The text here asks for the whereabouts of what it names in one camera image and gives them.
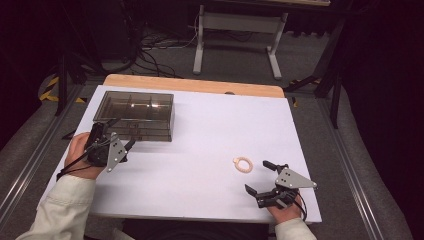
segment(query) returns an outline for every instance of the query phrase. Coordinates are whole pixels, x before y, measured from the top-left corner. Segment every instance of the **dark background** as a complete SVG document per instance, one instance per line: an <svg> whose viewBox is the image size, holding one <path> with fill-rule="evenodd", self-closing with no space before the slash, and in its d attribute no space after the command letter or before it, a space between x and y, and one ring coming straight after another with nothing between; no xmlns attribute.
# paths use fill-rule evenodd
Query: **dark background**
<svg viewBox="0 0 424 240"><path fill-rule="evenodd" d="M180 36L187 33L186 26L192 24L196 14L193 6L175 2L173 6L172 1L166 9L174 14L158 12L153 4L166 0L136 2L139 4L134 7L140 9L143 20ZM355 1L356 7L366 2ZM336 7L342 1L333 4ZM57 70L63 49L97 63L114 56L122 60L122 56L113 54L125 49L114 49L105 57L108 45L101 45L95 37L101 26L90 25L91 20L84 14L87 6L77 1L7 0L0 6L1 149L40 106L39 86ZM346 62L341 77L358 129L416 239L422 236L418 224L424 214L419 192L423 182L420 150L424 147L423 11L424 4L418 0L387 0L371 14L349 18L333 58L333 63ZM110 21L122 17L119 13L113 13L116 17ZM334 25L334 19L326 16L292 14L285 31L322 35L331 32ZM113 41L128 37L125 28L122 25L110 31L118 38Z"/></svg>

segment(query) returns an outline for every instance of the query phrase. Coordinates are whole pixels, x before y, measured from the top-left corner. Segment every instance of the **metal stand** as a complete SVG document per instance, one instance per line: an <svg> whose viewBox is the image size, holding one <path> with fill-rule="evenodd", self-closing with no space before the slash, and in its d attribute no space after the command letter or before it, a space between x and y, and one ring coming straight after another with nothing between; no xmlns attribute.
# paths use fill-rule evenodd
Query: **metal stand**
<svg viewBox="0 0 424 240"><path fill-rule="evenodd" d="M197 33L197 48L196 56L194 59L193 74L199 75L202 70L203 59L203 34L204 29L217 29L217 30L232 30L232 31L249 31L260 33L273 33L274 41L272 46L267 47L267 54L271 64L274 78L281 79L280 67L278 66L275 52L277 51L280 43L281 35L287 21L287 13L283 13L280 18L278 17L257 17L233 14L220 14L205 12L204 5L200 5L199 10L199 26Z"/></svg>

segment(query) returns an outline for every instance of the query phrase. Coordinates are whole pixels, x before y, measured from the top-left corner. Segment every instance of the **white sleeve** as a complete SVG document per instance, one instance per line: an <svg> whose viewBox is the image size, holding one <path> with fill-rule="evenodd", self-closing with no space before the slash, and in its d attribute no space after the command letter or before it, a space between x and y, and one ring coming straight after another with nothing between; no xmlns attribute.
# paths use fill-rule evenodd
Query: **white sleeve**
<svg viewBox="0 0 424 240"><path fill-rule="evenodd" d="M316 240L301 218L295 218L275 226L277 240Z"/></svg>
<svg viewBox="0 0 424 240"><path fill-rule="evenodd" d="M65 175L37 208L31 229L17 239L83 239L95 180Z"/></svg>

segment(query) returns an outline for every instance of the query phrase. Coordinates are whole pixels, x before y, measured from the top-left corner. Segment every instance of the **metal frame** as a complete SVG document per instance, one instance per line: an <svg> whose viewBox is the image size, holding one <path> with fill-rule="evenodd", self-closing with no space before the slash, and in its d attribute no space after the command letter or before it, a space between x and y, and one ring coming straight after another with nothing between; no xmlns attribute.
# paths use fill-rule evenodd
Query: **metal frame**
<svg viewBox="0 0 424 240"><path fill-rule="evenodd" d="M194 58L193 73L199 75L202 71L204 50L203 34L205 28L274 33L272 45L267 47L267 54L274 78L280 80L282 76L275 52L277 51L278 45L280 43L281 35L283 34L284 26L286 25L287 16L287 13L283 13L280 18L208 13L205 12L204 5L200 5L197 48L196 56Z"/></svg>
<svg viewBox="0 0 424 240"><path fill-rule="evenodd" d="M7 220L24 194L26 188L30 184L32 178L35 175L35 172L37 171L38 167L43 161L44 156L47 153L47 149L50 147L50 144L53 141L54 135L58 131L61 123L63 122L63 119L69 112L70 108L72 107L72 103L75 102L75 99L78 97L82 88L83 85L75 85L75 87L71 90L69 96L70 104L67 104L63 111L61 111L61 114L53 119L43 138L37 145L37 148L34 150L34 153L28 159L28 163L22 169L21 173L12 184L12 187L7 193L5 199L1 203L0 231L2 231L3 227L6 225Z"/></svg>
<svg viewBox="0 0 424 240"><path fill-rule="evenodd" d="M338 130L335 130L333 128L332 121L328 118L330 111L327 106L326 100L317 99L317 102L319 109L326 121L327 127L331 133L331 137L333 138L337 150L340 154L340 161L343 172L346 176L346 180L349 184L350 190L352 191L353 198L355 199L362 220L364 221L364 225L368 232L368 235L370 239L384 239L380 227L378 226L377 220L375 219L374 213L371 209L368 197L362 188L358 176L356 175L355 169L347 153L342 137L340 136Z"/></svg>

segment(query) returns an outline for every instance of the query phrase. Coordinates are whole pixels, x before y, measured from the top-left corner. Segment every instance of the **gray floor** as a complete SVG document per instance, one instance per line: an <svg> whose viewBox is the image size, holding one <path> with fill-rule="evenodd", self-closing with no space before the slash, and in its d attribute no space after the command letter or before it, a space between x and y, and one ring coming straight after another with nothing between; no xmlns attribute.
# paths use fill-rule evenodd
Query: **gray floor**
<svg viewBox="0 0 424 240"><path fill-rule="evenodd" d="M293 38L290 34L284 34L277 52L283 80L275 81L265 54L266 44L271 38L271 35L254 34L248 42L240 43L225 35L210 36L205 42L202 74L198 76L191 73L195 54L193 45L183 49L151 50L149 53L158 63L173 67L176 73L184 78L285 87L290 80L303 79L313 72L328 40L327 37ZM125 73L146 72L136 66L132 69ZM101 82L88 82L80 97L90 99L97 84ZM316 195L323 222L310 226L313 233L318 239L412 239L402 212L381 181L361 140L346 93L342 92L339 130L335 131L329 127L328 117L322 110L322 106L328 109L329 99L315 99L310 94L312 89L313 86L306 86L303 90L305 94L286 95L290 100L295 96L298 101L298 107L291 104L293 118L311 177L320 186ZM43 106L0 152L1 199L6 197L20 169L31 157L49 124L54 120L56 104L43 101ZM30 228L46 183L69 143L61 140L61 137L77 127L86 106L86 103L72 104L31 183L0 232L0 239L14 239ZM377 234L377 238L370 237L358 208L358 199L352 194L352 184L349 177L346 177L343 154L337 146L335 134L342 139L345 152L371 206L381 232ZM92 237L109 239L111 229L120 225L121 219L90 216L87 233Z"/></svg>

